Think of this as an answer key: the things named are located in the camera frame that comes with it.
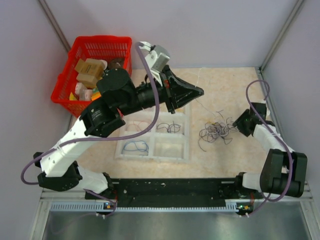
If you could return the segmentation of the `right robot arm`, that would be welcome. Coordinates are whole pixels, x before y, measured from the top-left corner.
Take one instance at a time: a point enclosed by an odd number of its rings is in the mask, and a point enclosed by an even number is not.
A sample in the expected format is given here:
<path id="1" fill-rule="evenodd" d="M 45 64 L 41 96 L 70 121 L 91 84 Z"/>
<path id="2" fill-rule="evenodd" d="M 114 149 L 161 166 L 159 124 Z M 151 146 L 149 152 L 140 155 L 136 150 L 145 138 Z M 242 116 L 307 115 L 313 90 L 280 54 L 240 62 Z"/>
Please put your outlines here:
<path id="1" fill-rule="evenodd" d="M 241 172 L 241 179 L 233 185 L 233 192 L 239 198 L 245 198 L 256 190 L 264 193 L 280 195 L 286 188 L 289 173 L 282 172 L 283 168 L 290 169 L 289 157 L 292 158 L 292 176 L 286 196 L 299 198 L 303 195 L 306 179 L 308 158 L 304 153 L 296 152 L 289 146 L 284 147 L 279 140 L 281 136 L 277 133 L 272 121 L 265 120 L 267 106 L 265 103 L 252 102 L 233 123 L 241 134 L 246 137 L 253 136 L 260 142 L 267 152 L 267 157 L 261 173 Z"/>

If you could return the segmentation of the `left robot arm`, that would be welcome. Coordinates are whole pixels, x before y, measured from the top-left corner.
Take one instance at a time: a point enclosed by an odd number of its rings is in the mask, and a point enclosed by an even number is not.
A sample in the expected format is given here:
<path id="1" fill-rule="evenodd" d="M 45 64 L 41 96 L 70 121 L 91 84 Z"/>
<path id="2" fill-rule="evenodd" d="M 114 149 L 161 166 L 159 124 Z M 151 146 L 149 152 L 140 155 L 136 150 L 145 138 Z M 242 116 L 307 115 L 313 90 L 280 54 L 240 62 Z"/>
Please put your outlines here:
<path id="1" fill-rule="evenodd" d="M 109 198 L 114 191 L 109 175 L 79 166 L 80 155 L 96 142 L 112 141 L 110 135 L 126 124 L 124 116 L 156 107 L 154 119 L 141 131 L 143 135 L 156 124 L 161 103 L 174 114 L 176 109 L 204 95 L 202 88 L 177 77 L 168 65 L 157 76 L 147 69 L 139 86 L 134 85 L 123 68 L 109 70 L 96 86 L 101 96 L 83 110 L 71 130 L 48 154 L 37 157 L 40 187 L 57 192 L 79 187 Z"/>

